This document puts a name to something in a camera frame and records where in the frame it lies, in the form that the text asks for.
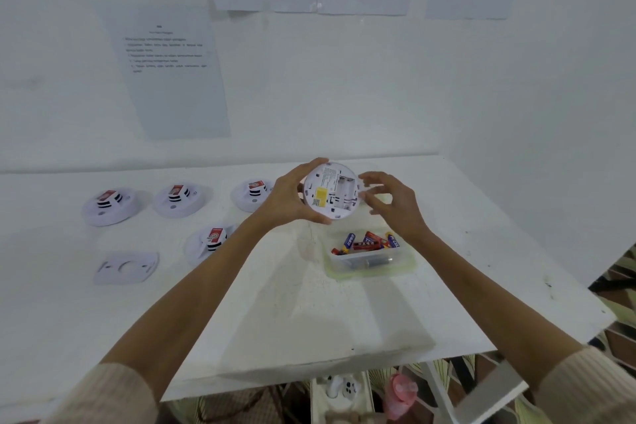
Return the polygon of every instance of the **person's right hand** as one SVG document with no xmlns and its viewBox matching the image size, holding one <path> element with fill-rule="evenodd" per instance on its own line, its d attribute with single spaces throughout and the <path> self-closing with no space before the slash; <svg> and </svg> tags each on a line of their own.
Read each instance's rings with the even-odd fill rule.
<svg viewBox="0 0 636 424">
<path fill-rule="evenodd" d="M 359 196 L 371 206 L 371 214 L 379 214 L 384 218 L 391 229 L 407 243 L 430 233 L 417 206 L 415 192 L 402 181 L 386 172 L 377 171 L 363 172 L 359 178 L 365 187 L 380 185 L 360 192 Z M 391 194 L 393 201 L 390 204 L 383 203 L 375 197 L 381 193 Z"/>
</svg>

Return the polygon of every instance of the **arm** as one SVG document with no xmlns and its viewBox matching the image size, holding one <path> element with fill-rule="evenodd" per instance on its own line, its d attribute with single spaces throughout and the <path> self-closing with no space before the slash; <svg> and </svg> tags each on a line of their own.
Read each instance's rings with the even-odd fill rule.
<svg viewBox="0 0 636 424">
<path fill-rule="evenodd" d="M 402 238 L 435 269 L 449 290 L 481 330 L 505 356 L 531 388 L 559 362 L 583 349 L 567 333 L 551 324 L 453 251 L 426 226 L 413 190 L 383 172 L 360 175 L 365 186 L 379 184 L 361 193 Z M 390 193 L 385 204 L 374 195 Z"/>
<path fill-rule="evenodd" d="M 314 159 L 277 179 L 261 207 L 218 250 L 150 307 L 101 363 L 123 364 L 137 371 L 158 402 L 256 243 L 269 230 L 295 219 L 331 222 L 298 197 L 300 180 L 327 161 Z"/>
</svg>

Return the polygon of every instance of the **cream knit sleeve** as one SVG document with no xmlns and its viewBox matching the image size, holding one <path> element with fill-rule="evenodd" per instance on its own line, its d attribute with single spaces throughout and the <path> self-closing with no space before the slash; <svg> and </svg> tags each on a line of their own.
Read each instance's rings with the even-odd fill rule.
<svg viewBox="0 0 636 424">
<path fill-rule="evenodd" d="M 536 398 L 553 424 L 636 423 L 636 379 L 595 348 L 552 369 Z"/>
<path fill-rule="evenodd" d="M 157 406 L 141 376 L 122 364 L 99 364 L 42 423 L 154 424 Z"/>
</svg>

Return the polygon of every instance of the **person's right arm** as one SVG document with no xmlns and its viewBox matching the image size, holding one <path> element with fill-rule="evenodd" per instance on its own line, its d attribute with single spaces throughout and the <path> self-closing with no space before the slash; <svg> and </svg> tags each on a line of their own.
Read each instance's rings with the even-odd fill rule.
<svg viewBox="0 0 636 424">
<path fill-rule="evenodd" d="M 365 172 L 360 178 L 365 186 L 379 185 L 361 193 L 372 208 L 371 214 L 381 215 L 430 263 L 530 388 L 537 389 L 559 362 L 583 349 L 583 345 L 493 282 L 434 235 L 422 218 L 411 188 L 384 172 Z M 390 193 L 393 201 L 383 203 L 375 197 L 380 193 Z"/>
</svg>

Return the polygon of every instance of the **finger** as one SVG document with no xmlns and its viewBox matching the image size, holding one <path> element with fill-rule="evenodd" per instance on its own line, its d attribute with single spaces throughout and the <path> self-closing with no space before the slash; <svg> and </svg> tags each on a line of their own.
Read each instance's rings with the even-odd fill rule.
<svg viewBox="0 0 636 424">
<path fill-rule="evenodd" d="M 391 190 L 385 185 L 382 185 L 382 186 L 374 186 L 372 188 L 369 188 L 366 190 L 366 192 L 369 194 L 386 194 L 386 193 L 391 193 Z"/>
<path fill-rule="evenodd" d="M 305 178 L 307 174 L 314 171 L 314 169 L 316 169 L 321 164 L 325 164 L 326 162 L 329 162 L 329 158 L 316 158 L 313 161 L 306 162 L 304 164 L 301 164 L 300 166 L 296 166 L 294 169 L 289 171 L 284 176 L 284 178 L 286 179 L 287 177 L 289 177 L 294 181 L 294 183 L 298 183 L 298 181 Z"/>
<path fill-rule="evenodd" d="M 363 172 L 358 176 L 363 182 L 365 186 L 369 185 L 385 185 L 390 190 L 395 189 L 397 185 L 400 184 L 399 179 L 395 176 L 391 176 L 384 171 L 368 171 Z"/>
<path fill-rule="evenodd" d="M 365 203 L 371 206 L 372 209 L 379 211 L 380 214 L 382 214 L 384 211 L 387 211 L 389 208 L 388 204 L 383 203 L 382 201 L 377 199 L 377 197 L 369 194 L 369 191 L 362 191 L 359 195 L 362 197 L 362 199 L 364 199 Z"/>
<path fill-rule="evenodd" d="M 331 218 L 325 216 L 324 214 L 320 214 L 317 211 L 314 211 L 308 207 L 304 207 L 301 213 L 301 218 L 306 219 L 308 221 L 313 221 L 314 223 L 321 223 L 322 225 L 330 225 Z"/>
</svg>

